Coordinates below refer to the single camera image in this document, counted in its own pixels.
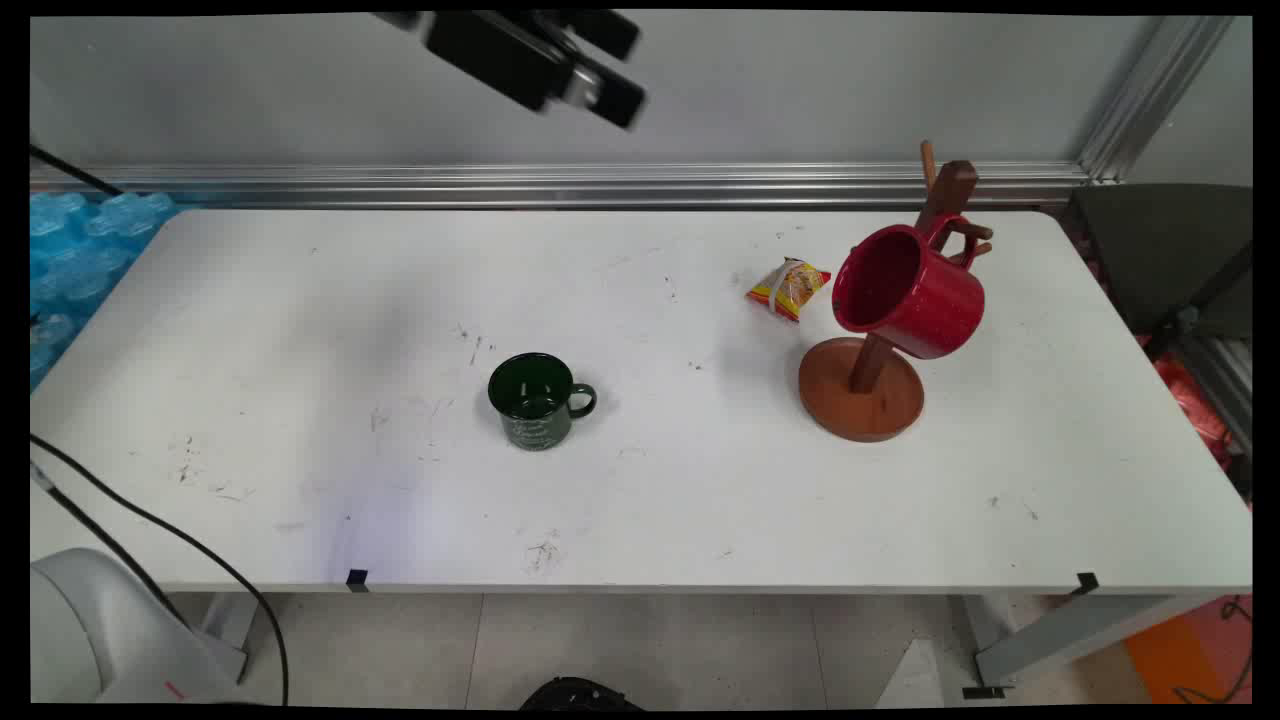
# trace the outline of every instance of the orange object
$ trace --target orange object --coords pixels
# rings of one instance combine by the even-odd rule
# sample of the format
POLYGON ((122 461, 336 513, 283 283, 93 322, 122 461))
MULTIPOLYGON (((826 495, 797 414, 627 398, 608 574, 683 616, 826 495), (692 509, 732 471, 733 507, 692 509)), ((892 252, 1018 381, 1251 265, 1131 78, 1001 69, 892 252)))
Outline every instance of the orange object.
POLYGON ((1211 697, 1226 694, 1187 615, 1138 633, 1125 641, 1125 647, 1156 705, 1183 705, 1174 694, 1178 687, 1196 688, 1211 697))

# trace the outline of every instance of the floor tile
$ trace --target floor tile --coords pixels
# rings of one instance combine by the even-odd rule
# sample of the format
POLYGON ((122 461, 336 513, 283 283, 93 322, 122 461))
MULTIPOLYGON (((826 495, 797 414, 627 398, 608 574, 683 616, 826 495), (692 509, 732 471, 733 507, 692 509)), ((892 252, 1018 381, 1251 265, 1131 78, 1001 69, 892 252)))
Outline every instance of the floor tile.
POLYGON ((827 706, 874 707, 913 639, 933 641, 943 700, 961 705, 960 688, 977 682, 974 641, 959 597, 822 596, 814 626, 827 706))
MULTIPOLYGON (((268 596, 289 656, 291 705, 461 708, 479 594, 268 596)), ((266 614, 253 620, 242 687, 280 700, 280 660, 266 614)))
POLYGON ((808 598, 485 596, 467 707, 576 675, 645 710, 822 708, 808 598))

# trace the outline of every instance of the black cable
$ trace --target black cable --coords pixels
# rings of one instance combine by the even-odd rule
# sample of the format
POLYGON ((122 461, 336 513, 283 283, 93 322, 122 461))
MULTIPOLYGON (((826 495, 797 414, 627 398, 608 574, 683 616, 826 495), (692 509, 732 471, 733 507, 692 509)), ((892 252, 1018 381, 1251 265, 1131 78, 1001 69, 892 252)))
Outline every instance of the black cable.
POLYGON ((148 575, 147 571, 142 569, 142 565, 138 565, 138 561, 134 560, 133 556, 129 555, 127 550, 120 547, 120 543, 115 542, 115 538, 106 534, 106 530, 104 530, 101 525, 95 523, 92 518, 86 515, 84 511, 81 510, 78 505, 72 502, 72 498, 63 495, 63 491, 58 488, 47 488, 45 492, 47 492, 49 496, 52 497, 55 502, 58 502, 58 505, 65 507, 67 511, 70 512, 73 518, 79 520, 82 525, 88 528, 90 532, 97 536, 97 539, 102 541, 102 544, 111 548, 111 552, 114 552, 116 557, 123 560, 124 564, 129 566, 129 570, 133 570, 133 574, 137 575, 140 580, 142 580, 142 584, 146 585, 148 591, 151 591, 151 594, 155 596, 157 601, 160 601, 160 605, 163 605, 165 610, 168 610, 179 623, 182 623, 183 628, 191 629, 191 626, 187 625, 187 620, 184 620, 182 615, 178 612, 178 609, 174 607, 172 602, 169 602, 169 597, 164 594, 164 592, 160 589, 160 585, 157 585, 156 582, 151 579, 151 575, 148 575))
MULTIPOLYGON (((1242 618, 1244 618, 1245 620, 1249 621, 1249 625, 1253 625, 1253 616, 1249 615, 1248 610, 1240 607, 1240 596, 1233 597, 1230 602, 1224 602, 1222 603, 1222 609, 1219 612, 1220 612, 1220 616, 1222 618, 1222 620, 1230 620, 1233 615, 1235 615, 1236 612, 1239 612, 1242 618)), ((1178 700, 1185 702, 1187 705, 1201 705, 1198 702, 1192 702, 1190 698, 1187 697, 1187 696, 1196 696, 1196 697, 1203 700, 1204 703, 1208 703, 1208 705, 1226 705, 1226 703, 1231 702, 1231 698, 1235 697, 1235 693, 1240 692, 1240 688, 1244 685, 1244 679, 1249 676, 1249 670, 1251 669, 1253 669, 1253 632, 1252 630, 1249 630, 1249 656, 1244 661, 1244 669, 1240 670, 1240 676, 1235 679, 1235 684, 1231 685, 1231 689, 1225 696, 1222 696, 1220 698, 1210 697, 1210 696, 1207 696, 1207 694, 1204 694, 1204 693, 1202 693, 1199 691, 1192 689, 1192 688, 1174 688, 1174 694, 1178 696, 1178 700)))
POLYGON ((28 142, 27 145, 31 145, 31 156, 40 160, 41 163, 47 163, 58 168, 59 170, 72 176, 73 178, 81 181, 82 183, 91 184, 108 195, 111 196, 124 195, 123 190, 115 187, 114 184, 106 182, 105 179, 86 173, 84 170, 77 168, 76 165, 72 165, 70 163, 63 160, 61 158, 58 158, 56 155, 50 154, 46 150, 36 147, 35 142, 28 142))
POLYGON ((42 448, 44 451, 49 452, 54 457, 56 457, 56 459, 61 460, 63 462, 65 462, 70 469, 76 470, 77 473, 81 474, 81 477, 83 477, 86 480, 88 480, 90 484, 92 484, 97 489, 102 491, 104 495, 106 495, 108 497, 110 497, 111 500, 114 500, 116 503, 119 503, 120 506, 123 506, 125 510, 129 510, 129 511, 132 511, 132 512, 134 512, 137 515, 141 515, 142 518, 146 518, 147 520, 151 520, 156 525, 160 525, 161 528, 164 528, 164 529, 169 530, 170 533, 178 536, 180 539, 186 541, 188 544, 191 544, 192 547, 195 547, 200 552, 205 553, 206 557, 209 557, 210 560, 212 560, 214 562, 216 562, 223 570, 227 570, 227 573, 230 574, 230 577, 236 578, 236 582, 238 582, 239 584, 244 585, 244 589, 247 589, 248 593, 251 596, 253 596, 253 600, 256 600, 259 602, 259 605, 262 606, 262 610, 266 611, 268 620, 271 621, 271 632, 275 633, 275 643, 280 647, 280 687, 282 687, 282 691, 280 691, 280 705, 282 706, 288 706, 289 705, 289 657, 284 652, 284 633, 280 632, 280 623, 279 623, 279 620, 275 619, 275 611, 271 610, 270 603, 266 602, 266 598, 262 597, 262 593, 257 592, 257 588, 253 587, 253 583, 250 583, 244 578, 244 575, 241 575, 225 560, 223 560, 221 557, 219 557, 216 552, 214 552, 214 551, 209 550, 207 547, 205 547, 205 544, 201 543, 200 541, 197 541, 196 538, 193 538, 193 537, 188 536, 187 533, 179 530, 178 528, 170 525, 165 520, 161 520, 160 518, 156 518, 155 515, 147 512, 146 510, 138 507, 137 505, 133 505, 128 500, 120 497, 114 489, 106 487, 106 484, 102 480, 97 479, 97 477, 93 475, 93 473, 90 473, 87 468, 84 468, 83 465, 81 465, 79 462, 77 462, 74 457, 67 455, 61 450, 58 450, 56 447, 54 447, 52 445, 50 445, 44 438, 36 436, 36 433, 29 433, 29 436, 31 436, 31 442, 33 442, 37 447, 42 448))

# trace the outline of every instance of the table leg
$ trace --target table leg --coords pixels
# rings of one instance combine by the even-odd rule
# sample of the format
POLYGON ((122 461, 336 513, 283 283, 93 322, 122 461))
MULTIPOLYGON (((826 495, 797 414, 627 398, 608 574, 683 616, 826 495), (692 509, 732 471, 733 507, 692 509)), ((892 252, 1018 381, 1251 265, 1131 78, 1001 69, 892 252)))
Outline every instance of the table leg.
POLYGON ((248 653, 244 639, 257 614, 257 600, 247 592, 220 592, 196 628, 196 637, 214 652, 218 662, 239 683, 244 674, 248 653))
POLYGON ((1084 594, 982 648, 977 655, 978 673, 986 685, 1010 687, 1018 679, 1066 665, 1213 597, 1084 594))

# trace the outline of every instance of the white table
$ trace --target white table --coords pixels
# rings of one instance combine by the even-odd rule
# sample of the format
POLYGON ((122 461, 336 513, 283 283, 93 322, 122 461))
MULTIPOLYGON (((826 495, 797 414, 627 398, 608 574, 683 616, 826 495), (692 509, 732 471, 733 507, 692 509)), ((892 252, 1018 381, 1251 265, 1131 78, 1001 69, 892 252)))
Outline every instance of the white table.
MULTIPOLYGON (((785 255, 835 272, 910 214, 189 211, 31 424, 264 591, 347 592, 358 569, 371 592, 979 596, 1093 573, 1068 607, 1139 600, 1111 633, 1249 591, 1249 512, 1057 224, 970 218, 996 231, 986 316, 913 360, 924 413, 878 445, 827 433, 796 392, 804 352, 847 334, 829 286, 799 324, 742 295, 785 255), (599 392, 540 454, 485 396, 534 350, 599 392)), ((237 588, 32 456, 166 589, 237 588)), ((32 559, 99 547, 35 486, 31 520, 32 559)), ((1055 615, 984 651, 984 679, 1061 657, 1030 633, 1055 615)))

